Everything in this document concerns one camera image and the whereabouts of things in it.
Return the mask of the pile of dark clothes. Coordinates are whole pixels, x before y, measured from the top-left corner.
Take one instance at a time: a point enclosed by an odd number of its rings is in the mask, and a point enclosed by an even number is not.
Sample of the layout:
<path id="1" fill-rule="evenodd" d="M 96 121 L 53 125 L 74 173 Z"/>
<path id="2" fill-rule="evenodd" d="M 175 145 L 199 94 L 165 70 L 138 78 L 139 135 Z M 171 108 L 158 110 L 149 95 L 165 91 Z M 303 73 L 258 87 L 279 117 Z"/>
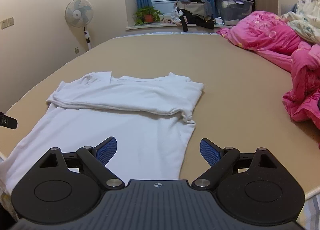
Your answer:
<path id="1" fill-rule="evenodd" d="M 176 25 L 180 24 L 185 33 L 190 23 L 210 30 L 215 27 L 213 10 L 208 0 L 175 0 L 171 20 Z"/>

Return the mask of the potted green plant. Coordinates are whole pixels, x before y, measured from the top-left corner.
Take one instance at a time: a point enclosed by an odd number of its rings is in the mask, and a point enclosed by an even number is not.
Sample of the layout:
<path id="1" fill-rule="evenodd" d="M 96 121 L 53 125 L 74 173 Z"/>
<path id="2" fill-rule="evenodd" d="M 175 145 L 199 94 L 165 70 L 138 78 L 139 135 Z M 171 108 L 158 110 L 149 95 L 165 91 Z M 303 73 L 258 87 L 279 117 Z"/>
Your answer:
<path id="1" fill-rule="evenodd" d="M 141 26 L 144 24 L 160 22 L 161 15 L 162 13 L 159 10 L 155 9 L 153 6 L 139 8 L 134 14 L 135 25 Z"/>

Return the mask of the pink floral quilt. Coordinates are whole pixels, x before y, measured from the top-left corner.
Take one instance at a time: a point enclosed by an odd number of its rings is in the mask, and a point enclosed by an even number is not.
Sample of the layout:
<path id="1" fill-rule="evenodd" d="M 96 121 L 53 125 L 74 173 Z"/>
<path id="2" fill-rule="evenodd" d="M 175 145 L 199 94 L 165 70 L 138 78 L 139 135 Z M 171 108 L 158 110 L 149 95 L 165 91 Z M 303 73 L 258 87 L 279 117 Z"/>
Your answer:
<path id="1" fill-rule="evenodd" d="M 217 33 L 288 71 L 292 89 L 283 95 L 286 111 L 295 122 L 311 120 L 319 126 L 319 45 L 306 42 L 279 16 L 265 11 Z"/>

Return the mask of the white standing fan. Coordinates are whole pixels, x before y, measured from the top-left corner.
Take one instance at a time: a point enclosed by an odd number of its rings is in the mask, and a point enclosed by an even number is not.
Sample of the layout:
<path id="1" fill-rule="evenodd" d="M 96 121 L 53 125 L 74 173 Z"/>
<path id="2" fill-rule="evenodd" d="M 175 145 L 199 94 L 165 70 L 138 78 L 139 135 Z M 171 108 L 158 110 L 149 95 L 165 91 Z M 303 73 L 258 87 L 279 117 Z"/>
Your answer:
<path id="1" fill-rule="evenodd" d="M 75 28 L 83 29 L 88 50 L 92 49 L 92 44 L 87 26 L 92 21 L 93 15 L 92 5 L 87 0 L 73 0 L 65 10 L 66 22 Z"/>

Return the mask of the white floral duvet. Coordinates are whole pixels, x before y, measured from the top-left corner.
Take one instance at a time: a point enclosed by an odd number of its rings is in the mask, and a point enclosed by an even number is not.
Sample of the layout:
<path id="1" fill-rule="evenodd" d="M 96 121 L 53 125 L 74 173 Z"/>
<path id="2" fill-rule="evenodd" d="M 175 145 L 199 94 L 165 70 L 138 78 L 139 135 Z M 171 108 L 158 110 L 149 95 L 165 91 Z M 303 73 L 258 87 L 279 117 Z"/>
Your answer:
<path id="1" fill-rule="evenodd" d="M 281 19 L 304 40 L 319 45 L 319 0 L 298 0 L 296 10 Z"/>

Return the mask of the white long-sleeve shirt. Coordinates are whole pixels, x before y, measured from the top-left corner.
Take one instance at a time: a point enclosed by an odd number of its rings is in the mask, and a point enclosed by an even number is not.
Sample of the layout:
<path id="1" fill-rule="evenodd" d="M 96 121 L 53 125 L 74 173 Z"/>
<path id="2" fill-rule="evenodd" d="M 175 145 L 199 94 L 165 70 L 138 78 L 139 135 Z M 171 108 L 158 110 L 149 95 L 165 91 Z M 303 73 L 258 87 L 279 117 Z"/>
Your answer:
<path id="1" fill-rule="evenodd" d="M 170 73 L 155 79 L 111 72 L 62 82 L 46 114 L 1 163 L 1 188 L 11 193 L 48 149 L 74 152 L 110 136 L 117 151 L 107 167 L 131 179 L 175 180 L 195 129 L 194 108 L 204 85 Z"/>

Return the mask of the tan bed mattress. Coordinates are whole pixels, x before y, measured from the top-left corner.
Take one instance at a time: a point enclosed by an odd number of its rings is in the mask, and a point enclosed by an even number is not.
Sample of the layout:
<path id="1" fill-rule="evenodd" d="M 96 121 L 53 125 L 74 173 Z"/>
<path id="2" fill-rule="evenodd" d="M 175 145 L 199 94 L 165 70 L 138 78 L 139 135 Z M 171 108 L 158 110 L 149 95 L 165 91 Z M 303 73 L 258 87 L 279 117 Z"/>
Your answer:
<path id="1" fill-rule="evenodd" d="M 46 114 L 47 99 L 60 83 L 91 73 L 155 79 L 170 73 L 204 85 L 194 111 L 195 129 L 178 178 L 193 181 L 207 166 L 199 142 L 232 146 L 242 152 L 266 147 L 305 191 L 319 185 L 319 130 L 311 122 L 293 122 L 282 103 L 291 89 L 288 72 L 219 35 L 161 34 L 115 38 L 76 57 L 47 77 L 8 114 L 17 129 L 1 129 L 6 158 Z"/>

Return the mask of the clear plastic storage bin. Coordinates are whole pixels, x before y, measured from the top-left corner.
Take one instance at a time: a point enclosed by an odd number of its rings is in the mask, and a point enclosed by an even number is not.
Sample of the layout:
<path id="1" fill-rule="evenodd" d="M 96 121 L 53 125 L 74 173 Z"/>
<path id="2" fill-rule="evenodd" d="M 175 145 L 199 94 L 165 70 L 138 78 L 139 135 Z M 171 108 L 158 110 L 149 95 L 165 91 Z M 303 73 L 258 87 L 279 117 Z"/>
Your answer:
<path id="1" fill-rule="evenodd" d="M 253 0 L 215 0 L 215 7 L 224 25 L 234 26 L 251 14 Z"/>

